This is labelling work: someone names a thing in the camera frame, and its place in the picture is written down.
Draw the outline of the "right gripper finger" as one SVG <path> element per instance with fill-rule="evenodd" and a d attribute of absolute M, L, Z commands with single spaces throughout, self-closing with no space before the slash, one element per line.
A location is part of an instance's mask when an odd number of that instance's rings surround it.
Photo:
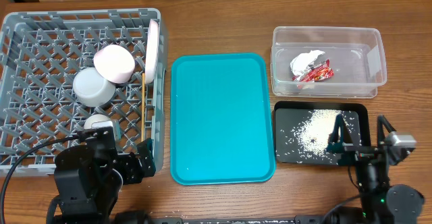
<path fill-rule="evenodd" d="M 389 134 L 396 132 L 396 129 L 391 125 L 391 123 L 385 118 L 384 115 L 379 115 L 377 117 L 377 143 L 378 145 L 393 146 L 394 142 L 392 139 L 387 139 L 384 134 L 384 130 L 387 130 Z"/>
<path fill-rule="evenodd" d="M 343 115 L 339 114 L 335 118 L 335 125 L 332 133 L 329 135 L 327 152 L 344 152 L 344 128 L 345 122 Z"/>

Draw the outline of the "rice pile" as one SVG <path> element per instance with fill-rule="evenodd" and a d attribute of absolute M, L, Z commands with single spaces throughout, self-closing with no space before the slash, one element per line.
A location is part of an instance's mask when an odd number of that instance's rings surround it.
<path fill-rule="evenodd" d="M 334 109 L 277 109 L 275 155 L 281 163 L 337 165 L 339 155 L 326 151 L 335 118 L 342 114 L 353 141 L 359 143 L 360 124 L 355 111 Z"/>

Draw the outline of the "wooden chopstick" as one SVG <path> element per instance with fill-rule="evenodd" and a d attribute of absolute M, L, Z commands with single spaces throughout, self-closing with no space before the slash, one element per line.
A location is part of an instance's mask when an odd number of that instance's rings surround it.
<path fill-rule="evenodd" d="M 145 131 L 145 73 L 142 73 L 142 90 L 141 90 L 141 139 L 140 141 L 143 142 L 144 137 L 144 131 Z"/>

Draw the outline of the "white cup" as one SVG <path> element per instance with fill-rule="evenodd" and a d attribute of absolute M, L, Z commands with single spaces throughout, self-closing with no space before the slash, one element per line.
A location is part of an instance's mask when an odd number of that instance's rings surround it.
<path fill-rule="evenodd" d="M 84 129 L 85 130 L 90 129 L 93 123 L 101 122 L 101 121 L 109 121 L 109 120 L 110 120 L 109 117 L 102 114 L 92 115 L 84 122 Z"/>

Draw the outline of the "grey bowl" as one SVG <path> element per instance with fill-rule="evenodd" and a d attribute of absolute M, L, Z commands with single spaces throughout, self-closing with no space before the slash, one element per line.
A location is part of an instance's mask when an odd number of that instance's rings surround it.
<path fill-rule="evenodd" d="M 115 85 L 93 67 L 80 70 L 74 78 L 72 88 L 78 101 L 87 107 L 103 106 L 115 94 Z"/>

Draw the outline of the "red snack wrapper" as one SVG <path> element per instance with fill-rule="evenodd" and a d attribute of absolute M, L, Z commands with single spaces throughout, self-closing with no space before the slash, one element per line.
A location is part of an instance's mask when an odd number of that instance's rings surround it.
<path fill-rule="evenodd" d="M 318 82 L 334 76 L 330 60 L 321 50 L 299 54 L 290 62 L 290 69 L 294 82 Z"/>

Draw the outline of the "small pink plate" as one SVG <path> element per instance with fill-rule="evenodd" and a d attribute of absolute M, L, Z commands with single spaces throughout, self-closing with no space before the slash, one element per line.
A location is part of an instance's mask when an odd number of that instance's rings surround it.
<path fill-rule="evenodd" d="M 102 77 L 115 84 L 126 83 L 135 68 L 132 54 L 120 45 L 107 45 L 97 51 L 93 63 Z"/>

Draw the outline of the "large white plate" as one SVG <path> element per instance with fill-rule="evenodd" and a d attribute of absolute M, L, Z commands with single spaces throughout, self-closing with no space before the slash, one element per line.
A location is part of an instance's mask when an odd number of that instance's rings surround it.
<path fill-rule="evenodd" d="M 159 49 L 159 25 L 155 20 L 151 20 L 148 27 L 148 36 L 145 55 L 145 84 L 153 82 L 156 73 Z"/>

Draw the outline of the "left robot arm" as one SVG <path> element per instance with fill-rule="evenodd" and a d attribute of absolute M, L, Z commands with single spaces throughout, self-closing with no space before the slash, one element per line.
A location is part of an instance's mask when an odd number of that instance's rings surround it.
<path fill-rule="evenodd" d="M 52 199 L 47 223 L 109 223 L 122 186 L 139 184 L 156 172 L 153 141 L 145 139 L 136 152 L 117 152 L 111 126 L 78 132 L 77 145 L 55 159 L 59 195 Z"/>

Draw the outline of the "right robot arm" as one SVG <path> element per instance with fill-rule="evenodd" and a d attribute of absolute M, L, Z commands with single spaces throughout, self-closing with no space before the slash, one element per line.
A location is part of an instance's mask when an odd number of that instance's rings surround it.
<path fill-rule="evenodd" d="M 425 197 L 410 186 L 393 186 L 389 179 L 389 168 L 415 148 L 414 136 L 397 132 L 382 115 L 377 118 L 377 145 L 355 145 L 343 115 L 337 115 L 326 151 L 340 156 L 339 166 L 355 168 L 358 194 L 333 207 L 321 222 L 416 223 Z"/>

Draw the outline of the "black waste tray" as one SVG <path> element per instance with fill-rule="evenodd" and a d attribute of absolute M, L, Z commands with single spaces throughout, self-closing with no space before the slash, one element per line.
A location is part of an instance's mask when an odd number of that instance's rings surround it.
<path fill-rule="evenodd" d="M 356 103 L 280 101 L 273 110 L 275 156 L 280 163 L 337 165 L 326 151 L 335 120 L 342 115 L 356 146 L 370 146 L 369 117 Z"/>

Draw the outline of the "grey dishwasher rack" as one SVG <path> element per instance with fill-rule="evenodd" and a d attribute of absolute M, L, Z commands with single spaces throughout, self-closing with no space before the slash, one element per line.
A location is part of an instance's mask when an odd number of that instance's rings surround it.
<path fill-rule="evenodd" d="M 75 146 L 70 136 L 92 115 L 119 123 L 117 151 L 134 152 L 141 139 L 141 90 L 149 23 L 159 25 L 155 78 L 145 84 L 144 137 L 153 141 L 157 169 L 164 159 L 164 80 L 168 32 L 155 8 L 9 13 L 1 25 L 1 173 L 32 147 L 53 141 L 31 154 L 16 169 L 18 176 L 44 176 L 54 159 Z M 93 65 L 95 53 L 120 45 L 135 60 L 131 78 L 100 107 L 82 105 L 73 91 L 76 74 Z"/>

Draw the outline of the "clear plastic bin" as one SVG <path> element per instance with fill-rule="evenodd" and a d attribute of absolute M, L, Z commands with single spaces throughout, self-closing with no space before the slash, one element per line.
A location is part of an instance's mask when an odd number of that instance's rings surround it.
<path fill-rule="evenodd" d="M 322 51 L 334 75 L 320 82 L 295 82 L 290 62 Z M 369 99 L 387 82 L 383 41 L 375 28 L 278 26 L 271 47 L 271 84 L 276 96 Z"/>

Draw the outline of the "teal serving tray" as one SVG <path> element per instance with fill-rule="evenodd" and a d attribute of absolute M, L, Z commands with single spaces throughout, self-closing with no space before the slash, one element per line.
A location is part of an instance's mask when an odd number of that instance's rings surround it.
<path fill-rule="evenodd" d="M 171 68 L 170 171 L 185 186 L 264 182 L 275 173 L 264 59 L 187 55 Z"/>

